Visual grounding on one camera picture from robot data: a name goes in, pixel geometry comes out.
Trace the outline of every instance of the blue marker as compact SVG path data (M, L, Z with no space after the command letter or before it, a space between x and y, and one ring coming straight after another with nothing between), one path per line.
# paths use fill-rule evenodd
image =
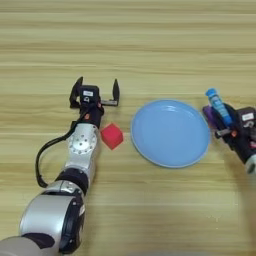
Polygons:
M215 89L209 89L206 94L208 96L208 99L212 105L212 107L219 112L219 114L222 116L222 119L224 121L224 124L229 127L232 125L232 118L229 115L226 107L224 106L221 98L219 97L217 91Z

